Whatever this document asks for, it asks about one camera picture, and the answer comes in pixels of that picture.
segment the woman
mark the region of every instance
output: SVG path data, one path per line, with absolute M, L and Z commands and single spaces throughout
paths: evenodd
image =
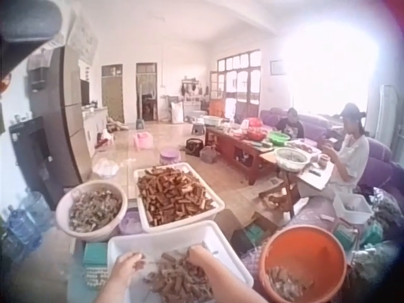
M 201 267 L 206 273 L 219 303 L 265 303 L 259 294 L 240 281 L 227 267 L 202 246 L 193 246 L 188 250 L 188 261 Z M 142 254 L 129 252 L 120 256 L 104 288 L 94 303 L 122 303 L 124 294 L 131 284 L 132 277 L 145 260 Z
M 291 139 L 304 138 L 303 124 L 300 123 L 299 115 L 293 107 L 289 108 L 287 117 L 280 119 L 275 128 L 289 135 Z
M 328 145 L 323 147 L 323 153 L 330 156 L 331 162 L 334 163 L 330 181 L 322 191 L 317 191 L 298 182 L 299 193 L 297 198 L 324 196 L 333 201 L 335 193 L 338 191 L 352 193 L 365 171 L 369 158 L 369 142 L 365 137 L 365 129 L 361 123 L 365 116 L 366 114 L 360 112 L 355 104 L 348 103 L 345 106 L 340 114 L 346 134 L 341 150 L 337 152 Z

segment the wooden table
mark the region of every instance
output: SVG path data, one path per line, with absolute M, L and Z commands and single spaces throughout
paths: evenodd
M 253 185 L 258 177 L 268 175 L 275 171 L 276 166 L 265 161 L 260 155 L 267 153 L 271 148 L 252 146 L 246 141 L 224 133 L 222 130 L 207 127 L 205 133 L 205 146 L 216 145 L 217 151 L 228 163 L 240 169 L 248 179 L 248 184 Z M 250 163 L 242 163 L 236 159 L 237 150 L 241 150 L 252 156 Z
M 264 154 L 260 155 L 260 157 L 263 160 L 265 160 L 269 163 L 272 163 L 273 165 L 278 166 L 276 163 L 274 151 L 264 153 Z M 312 188 L 314 188 L 318 191 L 322 191 L 326 187 L 326 184 L 328 183 L 328 181 L 330 180 L 331 174 L 334 169 L 334 164 L 331 162 L 328 162 L 327 167 L 325 169 L 319 169 L 319 168 L 314 167 L 313 164 L 310 163 L 306 166 L 306 168 L 304 170 L 302 170 L 301 172 L 296 173 L 296 174 L 283 170 L 281 167 L 279 167 L 279 169 L 281 171 L 280 175 L 282 176 L 283 182 L 279 186 L 277 186 L 273 189 L 260 193 L 259 197 L 262 199 L 266 195 L 275 193 L 275 192 L 279 191 L 281 188 L 285 187 L 287 203 L 289 205 L 290 217 L 293 218 L 295 215 L 295 211 L 294 211 L 294 204 L 293 204 L 292 195 L 291 195 L 290 186 L 292 185 L 292 181 L 290 180 L 290 177 L 292 175 L 294 175 L 295 178 L 306 183 L 308 186 L 311 186 Z M 310 172 L 310 170 L 320 173 L 320 176 L 312 174 Z

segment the ceiling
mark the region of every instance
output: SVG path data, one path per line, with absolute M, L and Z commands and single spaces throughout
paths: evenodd
M 95 32 L 211 42 L 251 27 L 207 0 L 79 0 Z

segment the pink basket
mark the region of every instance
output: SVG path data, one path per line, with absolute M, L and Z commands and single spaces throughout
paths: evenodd
M 133 145 L 139 150 L 150 150 L 154 148 L 153 136 L 148 131 L 134 134 Z

